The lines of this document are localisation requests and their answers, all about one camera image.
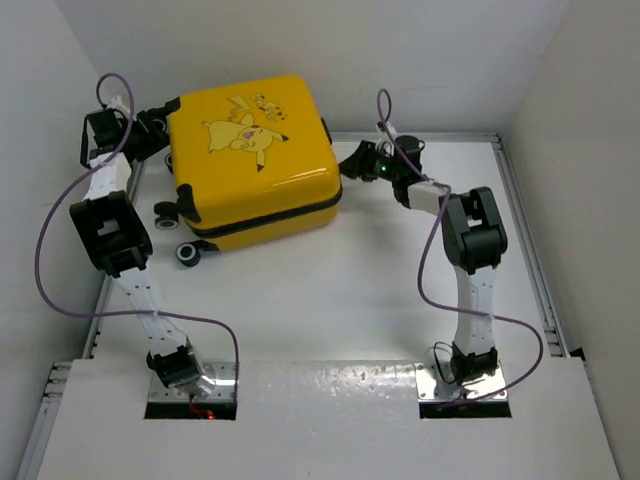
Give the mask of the yellow suitcase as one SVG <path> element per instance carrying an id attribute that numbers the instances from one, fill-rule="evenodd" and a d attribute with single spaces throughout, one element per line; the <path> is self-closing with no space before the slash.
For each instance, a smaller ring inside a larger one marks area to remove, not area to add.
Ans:
<path id="1" fill-rule="evenodd" d="M 176 198 L 154 206 L 161 230 L 184 222 L 177 260 L 251 247 L 330 224 L 343 187 L 332 140 L 305 80 L 281 75 L 177 97 L 165 158 Z"/>

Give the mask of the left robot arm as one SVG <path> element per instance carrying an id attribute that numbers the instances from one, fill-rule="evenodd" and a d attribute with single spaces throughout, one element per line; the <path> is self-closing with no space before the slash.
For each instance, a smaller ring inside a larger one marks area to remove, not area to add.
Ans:
<path id="1" fill-rule="evenodd" d="M 188 336 L 160 313 L 159 290 L 148 268 L 152 242 L 127 193 L 132 168 L 118 147 L 126 131 L 123 116 L 104 108 L 85 117 L 81 159 L 90 183 L 69 213 L 91 263 L 128 297 L 149 341 L 148 367 L 164 387 L 204 399 L 216 381 L 206 375 Z"/>

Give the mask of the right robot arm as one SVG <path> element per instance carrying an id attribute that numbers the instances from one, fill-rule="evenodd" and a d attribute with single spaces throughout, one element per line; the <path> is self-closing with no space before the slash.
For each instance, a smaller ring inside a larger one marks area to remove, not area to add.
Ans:
<path id="1" fill-rule="evenodd" d="M 493 283 L 508 247 L 493 192 L 478 187 L 456 194 L 421 170 L 423 141 L 402 135 L 395 141 L 362 141 L 340 162 L 342 175 L 364 182 L 384 179 L 394 198 L 407 209 L 436 216 L 443 249 L 454 268 L 458 301 L 457 327 L 451 344 L 451 381 L 464 385 L 498 367 L 493 335 Z"/>

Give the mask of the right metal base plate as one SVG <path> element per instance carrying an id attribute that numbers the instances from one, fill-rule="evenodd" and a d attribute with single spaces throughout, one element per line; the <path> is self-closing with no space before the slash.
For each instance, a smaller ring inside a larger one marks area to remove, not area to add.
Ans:
<path id="1" fill-rule="evenodd" d="M 418 401 L 423 404 L 441 404 L 459 400 L 477 400 L 481 402 L 507 402 L 506 381 L 501 364 L 492 374 L 483 374 L 479 378 L 467 380 L 461 386 L 447 383 L 441 378 L 435 363 L 416 363 L 415 381 Z"/>

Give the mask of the metal base plate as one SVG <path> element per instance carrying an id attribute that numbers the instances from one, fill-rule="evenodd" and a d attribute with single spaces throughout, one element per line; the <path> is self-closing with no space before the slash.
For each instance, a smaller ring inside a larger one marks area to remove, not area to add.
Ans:
<path id="1" fill-rule="evenodd" d="M 237 368 L 233 362 L 204 361 L 202 374 L 193 381 L 165 387 L 153 375 L 148 391 L 148 401 L 160 404 L 186 404 L 189 396 L 199 403 L 231 403 L 234 400 Z"/>
<path id="2" fill-rule="evenodd" d="M 507 402 L 506 381 L 501 364 L 492 374 L 483 374 L 479 378 L 467 380 L 461 386 L 447 383 L 441 378 L 435 363 L 416 363 L 415 381 L 418 401 L 423 404 L 441 404 L 459 400 L 477 400 L 481 402 Z"/>

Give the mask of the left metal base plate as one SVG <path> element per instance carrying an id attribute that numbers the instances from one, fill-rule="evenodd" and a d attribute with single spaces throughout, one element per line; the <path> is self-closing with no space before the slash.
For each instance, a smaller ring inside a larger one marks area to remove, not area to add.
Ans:
<path id="1" fill-rule="evenodd" d="M 160 404 L 186 404 L 189 396 L 199 403 L 231 403 L 234 400 L 237 368 L 233 362 L 204 361 L 202 374 L 193 381 L 165 387 L 153 375 L 148 391 L 148 401 Z"/>

